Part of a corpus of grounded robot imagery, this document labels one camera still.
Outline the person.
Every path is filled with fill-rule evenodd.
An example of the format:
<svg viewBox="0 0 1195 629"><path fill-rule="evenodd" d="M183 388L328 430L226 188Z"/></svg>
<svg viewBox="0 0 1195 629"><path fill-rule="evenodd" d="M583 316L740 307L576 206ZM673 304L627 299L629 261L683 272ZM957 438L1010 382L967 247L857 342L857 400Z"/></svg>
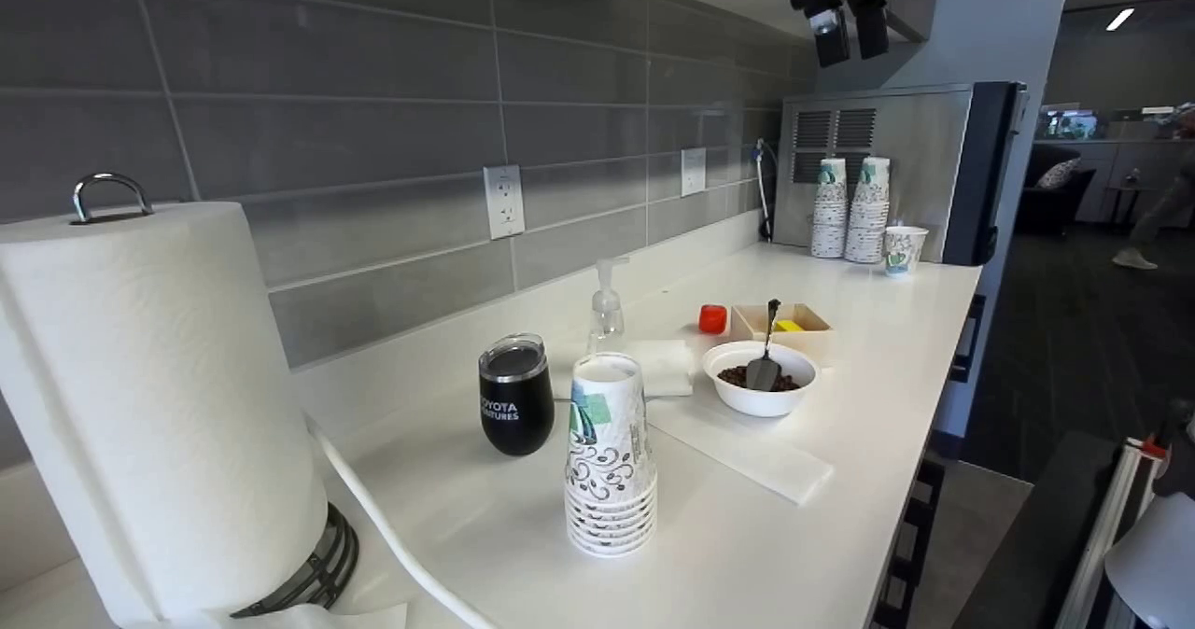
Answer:
<svg viewBox="0 0 1195 629"><path fill-rule="evenodd" d="M1130 238L1113 257L1114 265L1138 271L1154 271L1158 265L1145 258L1142 249L1150 246L1162 225L1183 210L1195 207L1195 143L1187 149L1179 161L1177 173L1166 190L1130 230Z"/></svg>

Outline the grey office counter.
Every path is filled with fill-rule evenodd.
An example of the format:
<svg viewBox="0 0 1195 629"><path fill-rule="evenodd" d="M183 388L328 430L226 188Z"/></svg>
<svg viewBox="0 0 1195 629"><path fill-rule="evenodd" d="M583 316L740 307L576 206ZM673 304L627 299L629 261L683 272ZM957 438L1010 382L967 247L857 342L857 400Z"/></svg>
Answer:
<svg viewBox="0 0 1195 629"><path fill-rule="evenodd" d="M1093 179L1073 224L1113 231L1130 228L1177 173L1195 140L1046 140L1034 143L1079 146Z"/></svg>

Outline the white bowl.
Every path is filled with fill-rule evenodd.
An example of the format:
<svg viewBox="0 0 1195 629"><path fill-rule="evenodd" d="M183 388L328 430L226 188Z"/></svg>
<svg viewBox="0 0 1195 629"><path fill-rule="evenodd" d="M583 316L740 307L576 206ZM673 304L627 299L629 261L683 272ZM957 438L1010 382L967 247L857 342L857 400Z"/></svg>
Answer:
<svg viewBox="0 0 1195 629"><path fill-rule="evenodd" d="M791 347L770 344L770 358L780 365L782 378L795 387L782 391L759 391L739 381L727 381L722 373L727 370L743 370L753 358L761 358L764 341L734 341L713 346L701 358L701 370L713 381L713 391L724 405L735 413L747 413L759 419L777 419L793 413L807 395L820 381L822 370L807 354Z"/></svg>

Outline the clear pump sanitizer bottle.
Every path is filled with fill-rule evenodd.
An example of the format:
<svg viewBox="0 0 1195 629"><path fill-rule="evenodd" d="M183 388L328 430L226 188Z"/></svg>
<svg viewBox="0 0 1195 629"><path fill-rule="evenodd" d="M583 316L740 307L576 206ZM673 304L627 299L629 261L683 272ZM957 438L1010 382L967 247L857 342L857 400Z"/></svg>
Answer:
<svg viewBox="0 0 1195 629"><path fill-rule="evenodd" d="M598 259L598 292L592 297L592 314L586 353L615 352L625 349L625 319L623 297L615 292L613 271L615 265L627 264L626 256L613 259Z"/></svg>

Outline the black insulated tumbler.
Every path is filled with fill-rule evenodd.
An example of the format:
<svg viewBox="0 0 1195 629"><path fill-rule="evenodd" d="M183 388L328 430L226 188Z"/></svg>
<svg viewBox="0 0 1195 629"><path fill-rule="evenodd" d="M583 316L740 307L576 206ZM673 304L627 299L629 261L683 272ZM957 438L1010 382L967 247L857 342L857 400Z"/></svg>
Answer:
<svg viewBox="0 0 1195 629"><path fill-rule="evenodd" d="M552 387L543 338L511 334L478 360L482 429L503 454L534 454L554 428Z"/></svg>

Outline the dark spoon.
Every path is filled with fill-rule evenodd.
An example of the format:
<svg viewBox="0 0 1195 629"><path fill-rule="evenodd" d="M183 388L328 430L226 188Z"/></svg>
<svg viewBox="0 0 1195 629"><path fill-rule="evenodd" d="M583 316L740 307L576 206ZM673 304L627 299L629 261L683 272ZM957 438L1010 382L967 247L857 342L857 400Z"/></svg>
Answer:
<svg viewBox="0 0 1195 629"><path fill-rule="evenodd" d="M746 387L755 391L772 392L774 383L780 374L780 365L771 358L771 337L774 330L774 320L780 309L780 299L771 299L767 305L766 335L760 358L753 358L746 367Z"/></svg>

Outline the white paper towel roll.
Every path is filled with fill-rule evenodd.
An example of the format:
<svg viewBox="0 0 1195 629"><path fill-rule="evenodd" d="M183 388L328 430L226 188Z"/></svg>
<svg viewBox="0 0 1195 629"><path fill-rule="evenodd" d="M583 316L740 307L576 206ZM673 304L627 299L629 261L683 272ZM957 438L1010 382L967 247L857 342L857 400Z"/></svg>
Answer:
<svg viewBox="0 0 1195 629"><path fill-rule="evenodd" d="M326 493L243 207L0 226L0 391L116 625L232 615Z"/></svg>

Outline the shallow wooden box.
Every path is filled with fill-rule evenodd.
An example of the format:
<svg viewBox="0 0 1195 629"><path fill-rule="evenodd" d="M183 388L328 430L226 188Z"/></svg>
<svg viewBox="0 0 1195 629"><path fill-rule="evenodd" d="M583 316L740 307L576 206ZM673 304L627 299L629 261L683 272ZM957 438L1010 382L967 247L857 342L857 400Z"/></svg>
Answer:
<svg viewBox="0 0 1195 629"><path fill-rule="evenodd" d="M731 341L762 341L766 335L767 304L733 305L729 310L728 336ZM777 319L793 319L804 332L782 334L773 330L772 342L802 352L820 367L836 364L836 331L805 304L782 304Z"/></svg>

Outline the single patterned paper cup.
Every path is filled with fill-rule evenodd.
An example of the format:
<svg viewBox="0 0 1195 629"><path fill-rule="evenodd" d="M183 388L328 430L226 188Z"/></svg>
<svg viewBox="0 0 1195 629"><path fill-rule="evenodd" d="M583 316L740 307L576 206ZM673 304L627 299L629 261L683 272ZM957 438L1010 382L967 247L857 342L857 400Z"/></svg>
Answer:
<svg viewBox="0 0 1195 629"><path fill-rule="evenodd" d="M891 226L885 230L883 243L884 274L891 279L911 277L921 263L923 244L929 230L914 226Z"/></svg>

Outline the folded white napkin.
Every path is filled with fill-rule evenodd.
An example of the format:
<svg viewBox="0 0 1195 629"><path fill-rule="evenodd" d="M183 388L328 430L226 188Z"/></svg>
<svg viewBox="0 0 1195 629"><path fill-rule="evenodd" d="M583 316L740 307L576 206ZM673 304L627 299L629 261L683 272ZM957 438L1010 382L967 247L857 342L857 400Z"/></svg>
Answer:
<svg viewBox="0 0 1195 629"><path fill-rule="evenodd" d="M684 340L632 341L625 353L641 366L646 399L688 397L693 393L695 356Z"/></svg>

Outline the patterned cushion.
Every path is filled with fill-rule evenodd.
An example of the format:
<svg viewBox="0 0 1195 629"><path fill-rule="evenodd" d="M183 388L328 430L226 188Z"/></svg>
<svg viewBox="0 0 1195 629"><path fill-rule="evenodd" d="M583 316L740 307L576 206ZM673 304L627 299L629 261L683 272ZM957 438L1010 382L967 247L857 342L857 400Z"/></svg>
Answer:
<svg viewBox="0 0 1195 629"><path fill-rule="evenodd" d="M1072 158L1066 161L1058 161L1058 164L1050 165L1044 173L1040 175L1036 182L1034 182L1034 189L1041 190L1058 190L1067 187L1076 173L1076 166L1080 164L1080 158Z"/></svg>

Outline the stand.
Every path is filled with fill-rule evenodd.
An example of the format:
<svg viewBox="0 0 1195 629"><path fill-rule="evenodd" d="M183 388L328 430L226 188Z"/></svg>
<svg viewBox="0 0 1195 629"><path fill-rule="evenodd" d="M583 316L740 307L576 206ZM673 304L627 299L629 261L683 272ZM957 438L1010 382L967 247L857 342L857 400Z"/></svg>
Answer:
<svg viewBox="0 0 1195 629"><path fill-rule="evenodd" d="M1152 629L1115 591L1104 560L1151 503L1162 460L1150 454L1146 442L1127 439L1119 447L1115 462L1053 629Z"/></svg>

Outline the stack of patterned paper cups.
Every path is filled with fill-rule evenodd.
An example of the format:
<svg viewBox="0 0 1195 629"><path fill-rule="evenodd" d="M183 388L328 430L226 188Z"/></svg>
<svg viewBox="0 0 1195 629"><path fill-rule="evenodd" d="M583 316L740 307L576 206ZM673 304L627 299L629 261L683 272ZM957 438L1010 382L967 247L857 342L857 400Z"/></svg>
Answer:
<svg viewBox="0 0 1195 629"><path fill-rule="evenodd" d="M820 161L819 187L811 204L810 252L814 258L840 259L848 230L848 175L844 158Z"/></svg>
<svg viewBox="0 0 1195 629"><path fill-rule="evenodd" d="M889 208L891 208L891 160L866 157L862 161L862 175L854 183L844 259L863 264L874 264L882 259Z"/></svg>
<svg viewBox="0 0 1195 629"><path fill-rule="evenodd" d="M658 475L635 358L598 352L572 365L568 441L568 539L601 558L641 550L657 526Z"/></svg>

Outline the dark beans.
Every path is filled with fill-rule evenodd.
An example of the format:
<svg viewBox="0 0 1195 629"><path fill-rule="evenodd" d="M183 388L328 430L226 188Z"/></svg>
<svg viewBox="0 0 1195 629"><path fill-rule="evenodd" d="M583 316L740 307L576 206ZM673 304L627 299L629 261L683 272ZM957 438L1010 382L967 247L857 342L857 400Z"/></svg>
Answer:
<svg viewBox="0 0 1195 629"><path fill-rule="evenodd" d="M799 381L793 380L793 377L782 372L776 372L773 381L768 384L758 381L758 379L752 378L750 367L747 365L721 370L717 377L721 381L735 387L748 387L748 390L759 392L788 392L803 387Z"/></svg>

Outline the metal paper towel holder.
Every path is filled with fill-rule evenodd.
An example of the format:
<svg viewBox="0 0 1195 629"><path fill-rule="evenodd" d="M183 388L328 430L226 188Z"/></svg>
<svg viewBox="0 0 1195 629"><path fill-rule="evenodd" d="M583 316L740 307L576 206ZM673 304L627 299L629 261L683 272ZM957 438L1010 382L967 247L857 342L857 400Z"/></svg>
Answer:
<svg viewBox="0 0 1195 629"><path fill-rule="evenodd" d="M155 436L131 446L165 517L137 514L131 536L168 618L202 612L249 618L300 604L333 605L358 560L358 539L327 501L310 429L269 316L246 216L235 203L152 204L127 175L85 175L76 228L131 243L125 282L93 291L102 310L147 328L90 332L78 346L112 358L116 402Z"/></svg>

